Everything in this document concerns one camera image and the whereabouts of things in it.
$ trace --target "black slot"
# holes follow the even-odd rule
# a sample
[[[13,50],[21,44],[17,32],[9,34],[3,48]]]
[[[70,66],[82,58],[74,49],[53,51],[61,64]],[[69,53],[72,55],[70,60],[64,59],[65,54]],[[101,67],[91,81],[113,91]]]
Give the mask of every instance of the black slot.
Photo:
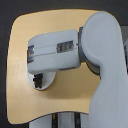
[[[75,128],[81,128],[80,113],[75,112],[74,119],[75,119]]]
[[[52,128],[58,128],[58,114],[52,114]]]

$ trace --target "tan surface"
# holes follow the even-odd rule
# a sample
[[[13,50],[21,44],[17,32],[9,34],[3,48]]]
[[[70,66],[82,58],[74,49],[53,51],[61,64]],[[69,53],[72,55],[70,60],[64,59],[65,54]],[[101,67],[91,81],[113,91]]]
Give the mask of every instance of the tan surface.
[[[99,77],[83,64],[79,69],[57,72],[47,90],[37,91],[27,79],[27,43],[41,33],[78,30],[93,13],[95,11],[44,11],[16,19],[11,31],[7,64],[7,115],[10,123],[25,123],[60,111],[88,113]]]

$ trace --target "wooden table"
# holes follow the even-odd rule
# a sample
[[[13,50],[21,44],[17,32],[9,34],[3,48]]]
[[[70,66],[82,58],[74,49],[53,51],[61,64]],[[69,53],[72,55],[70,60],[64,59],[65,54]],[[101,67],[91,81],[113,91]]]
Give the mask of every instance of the wooden table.
[[[45,91],[35,90],[27,78],[27,43],[42,33],[77,29],[96,11],[54,10],[18,17],[11,31],[7,62],[7,116],[12,124],[29,122],[60,112],[88,113],[99,77],[82,64],[79,69],[57,72]]]

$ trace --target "wooden board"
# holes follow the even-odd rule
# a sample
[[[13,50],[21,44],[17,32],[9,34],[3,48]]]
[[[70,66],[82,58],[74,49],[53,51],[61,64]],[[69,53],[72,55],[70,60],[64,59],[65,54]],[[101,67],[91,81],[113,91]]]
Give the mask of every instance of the wooden board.
[[[17,18],[12,26],[7,62],[7,116],[12,124],[61,112],[88,113],[99,77],[82,64],[79,69],[57,72],[45,91],[35,90],[27,78],[27,43],[42,33],[77,29],[96,11],[54,10]]]

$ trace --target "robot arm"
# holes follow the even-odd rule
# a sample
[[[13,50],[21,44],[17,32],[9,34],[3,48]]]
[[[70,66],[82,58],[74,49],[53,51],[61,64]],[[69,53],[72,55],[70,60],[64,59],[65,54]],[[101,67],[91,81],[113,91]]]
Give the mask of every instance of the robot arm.
[[[33,75],[77,68],[81,60],[89,68],[95,66],[97,74],[100,67],[101,81],[89,107],[89,128],[127,128],[127,70],[121,30],[112,15],[92,15],[83,27],[81,41],[76,30],[68,30],[40,35],[28,43],[27,67]]]

